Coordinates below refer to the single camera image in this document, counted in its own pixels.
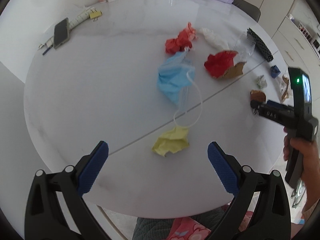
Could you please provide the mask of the right hand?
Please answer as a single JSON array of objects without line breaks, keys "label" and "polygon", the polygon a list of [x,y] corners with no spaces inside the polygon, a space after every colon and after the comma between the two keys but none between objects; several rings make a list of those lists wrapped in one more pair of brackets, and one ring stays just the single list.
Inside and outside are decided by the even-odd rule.
[{"label": "right hand", "polygon": [[306,141],[302,138],[284,137],[284,160],[289,159],[290,149],[299,150],[303,155],[303,173],[301,180],[306,187],[306,203],[303,207],[303,217],[307,220],[319,201],[319,150],[317,141]]}]

